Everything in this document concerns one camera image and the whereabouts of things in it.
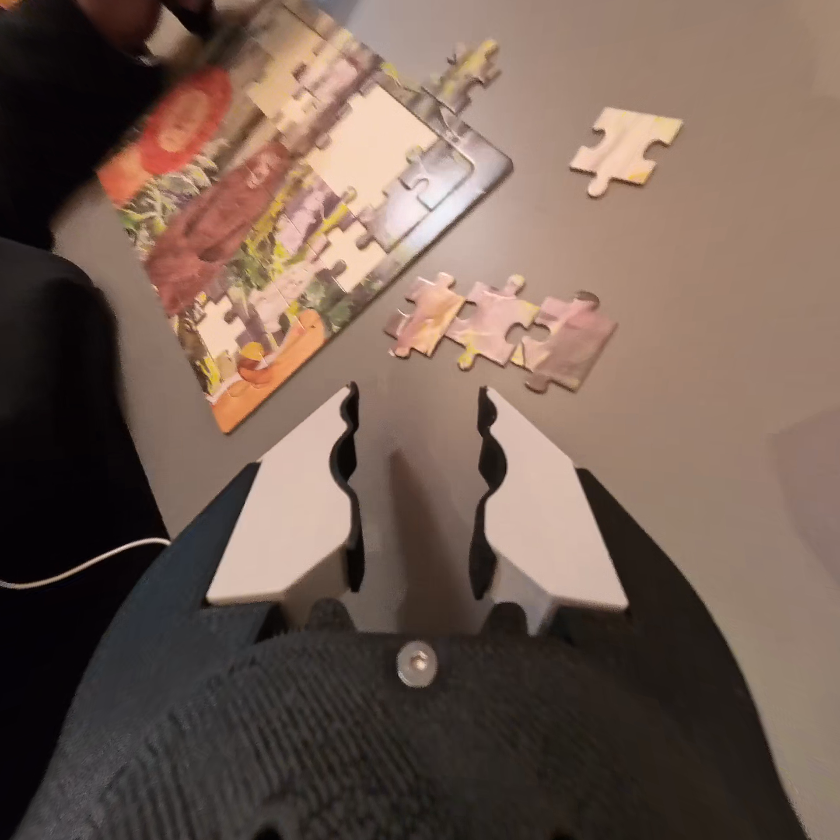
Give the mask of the yellow grey jigsaw piece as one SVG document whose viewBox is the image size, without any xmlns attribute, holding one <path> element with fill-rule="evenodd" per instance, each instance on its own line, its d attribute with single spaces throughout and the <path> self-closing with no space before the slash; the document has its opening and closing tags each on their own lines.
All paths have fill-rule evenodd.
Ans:
<svg viewBox="0 0 840 840">
<path fill-rule="evenodd" d="M 487 88 L 501 75 L 497 65 L 499 52 L 500 45 L 492 38 L 477 46 L 458 44 L 447 59 L 445 71 L 428 78 L 422 90 L 444 109 L 460 114 L 470 105 L 474 88 Z"/>
</svg>

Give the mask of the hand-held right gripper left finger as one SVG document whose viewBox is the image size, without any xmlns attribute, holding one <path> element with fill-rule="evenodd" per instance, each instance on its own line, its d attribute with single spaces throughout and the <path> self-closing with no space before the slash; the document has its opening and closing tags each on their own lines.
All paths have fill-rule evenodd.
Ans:
<svg viewBox="0 0 840 840">
<path fill-rule="evenodd" d="M 364 535 L 350 483 L 359 425 L 351 382 L 259 459 L 209 605 L 277 604 L 289 625 L 302 625 L 317 601 L 360 590 Z"/>
</svg>

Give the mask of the animal jigsaw puzzle board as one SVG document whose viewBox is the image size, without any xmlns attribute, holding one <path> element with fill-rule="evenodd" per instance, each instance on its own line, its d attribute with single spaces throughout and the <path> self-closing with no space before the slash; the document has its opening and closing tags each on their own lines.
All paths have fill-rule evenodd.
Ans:
<svg viewBox="0 0 840 840">
<path fill-rule="evenodd" d="M 231 433 L 511 172 L 308 2 L 213 38 L 98 179 Z"/>
</svg>

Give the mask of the white jigsaw piece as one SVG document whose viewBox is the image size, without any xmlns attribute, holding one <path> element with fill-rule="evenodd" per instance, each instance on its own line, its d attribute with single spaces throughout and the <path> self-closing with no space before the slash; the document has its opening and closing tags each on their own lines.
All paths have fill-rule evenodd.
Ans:
<svg viewBox="0 0 840 840">
<path fill-rule="evenodd" d="M 601 139 L 582 145 L 570 162 L 573 172 L 588 174 L 590 198 L 601 198 L 612 182 L 643 186 L 656 167 L 646 156 L 659 144 L 670 146 L 684 126 L 682 119 L 605 107 L 592 125 Z"/>
</svg>

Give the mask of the pink jigsaw piece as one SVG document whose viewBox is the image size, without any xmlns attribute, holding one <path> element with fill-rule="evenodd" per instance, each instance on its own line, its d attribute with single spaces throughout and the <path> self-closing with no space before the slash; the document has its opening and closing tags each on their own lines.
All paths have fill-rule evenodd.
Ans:
<svg viewBox="0 0 840 840">
<path fill-rule="evenodd" d="M 525 284 L 524 276 L 512 275 L 502 287 L 484 282 L 472 287 L 466 300 L 473 311 L 456 317 L 445 333 L 463 347 L 457 359 L 461 371 L 470 371 L 480 356 L 502 368 L 508 365 L 515 351 L 508 333 L 515 327 L 530 328 L 539 313 L 539 306 L 519 297 Z"/>
<path fill-rule="evenodd" d="M 456 279 L 439 272 L 433 280 L 416 277 L 404 296 L 414 305 L 410 312 L 396 310 L 384 327 L 392 340 L 389 355 L 407 359 L 413 352 L 431 358 L 448 328 L 466 303 L 455 293 Z"/>
</svg>

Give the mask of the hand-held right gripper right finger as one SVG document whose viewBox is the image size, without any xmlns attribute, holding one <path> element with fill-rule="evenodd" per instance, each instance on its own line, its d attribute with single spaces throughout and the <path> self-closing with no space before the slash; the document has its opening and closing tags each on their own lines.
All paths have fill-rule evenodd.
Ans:
<svg viewBox="0 0 840 840">
<path fill-rule="evenodd" d="M 530 635 L 561 608 L 629 607 L 573 460 L 492 387 L 477 398 L 478 471 L 486 488 L 468 553 L 477 601 L 519 606 Z"/>
</svg>

